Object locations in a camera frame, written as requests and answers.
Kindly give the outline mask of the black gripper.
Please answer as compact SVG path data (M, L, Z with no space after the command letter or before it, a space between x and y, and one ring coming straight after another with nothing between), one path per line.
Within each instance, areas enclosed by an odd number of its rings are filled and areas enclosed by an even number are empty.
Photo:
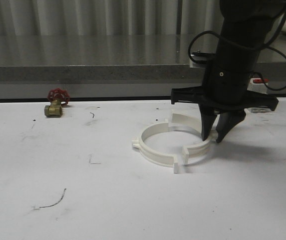
M214 109L225 112L220 115L216 126L218 133L216 143L220 143L230 130L245 119L245 111L240 110L255 106L255 95L262 96L258 104L268 107L271 111L277 107L276 97L247 90L251 75L251 71L240 73L222 69L211 60L205 68L202 85L181 89L173 88L171 103L203 105L199 107L203 141L208 139L217 117Z

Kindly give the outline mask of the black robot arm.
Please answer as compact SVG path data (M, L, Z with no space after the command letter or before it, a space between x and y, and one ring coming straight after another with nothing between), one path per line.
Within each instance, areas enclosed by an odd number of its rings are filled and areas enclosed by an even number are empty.
M246 108L273 111L278 104L274 96L248 90L248 84L261 50L270 47L266 35L276 20L280 26L286 21L286 0L222 0L219 6L224 21L216 52L202 55L201 86L171 92L172 103L198 104L202 139L215 128L218 143L245 119Z

